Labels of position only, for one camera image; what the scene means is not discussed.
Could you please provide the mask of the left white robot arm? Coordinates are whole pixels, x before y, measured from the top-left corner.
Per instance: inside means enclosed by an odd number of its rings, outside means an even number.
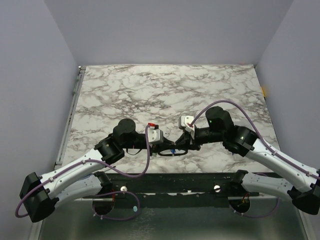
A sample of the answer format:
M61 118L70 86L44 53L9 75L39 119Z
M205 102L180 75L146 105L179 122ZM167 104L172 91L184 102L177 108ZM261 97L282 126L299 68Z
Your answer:
M158 125L149 123L144 133L138 133L135 122L124 118L111 134L74 162L41 176L35 172L27 175L15 216L22 218L19 210L25 207L26 216L37 223L65 202L88 196L115 197L118 192L103 169L115 170L112 165L122 159L129 149L146 150L149 159L152 153L175 150L176 144L164 137Z

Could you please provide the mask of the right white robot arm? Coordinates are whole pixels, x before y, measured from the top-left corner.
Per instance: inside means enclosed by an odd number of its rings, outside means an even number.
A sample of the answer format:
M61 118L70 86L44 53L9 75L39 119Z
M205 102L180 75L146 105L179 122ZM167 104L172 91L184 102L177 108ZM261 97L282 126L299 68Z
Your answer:
M237 171L229 189L240 196L244 192L258 192L290 200L310 215L320 210L320 171L301 163L273 147L257 131L235 125L228 111L219 106L206 110L208 128L197 128L193 116L182 115L179 128L190 135L196 145L221 142L231 153L258 162L280 178L260 176L244 170Z

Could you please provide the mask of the metal key holder plate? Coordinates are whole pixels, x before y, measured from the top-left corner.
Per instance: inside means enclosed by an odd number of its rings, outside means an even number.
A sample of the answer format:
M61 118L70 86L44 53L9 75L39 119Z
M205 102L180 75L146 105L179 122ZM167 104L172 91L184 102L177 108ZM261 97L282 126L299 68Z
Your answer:
M162 157L179 157L186 155L188 153L187 149L165 149L159 151L157 154Z

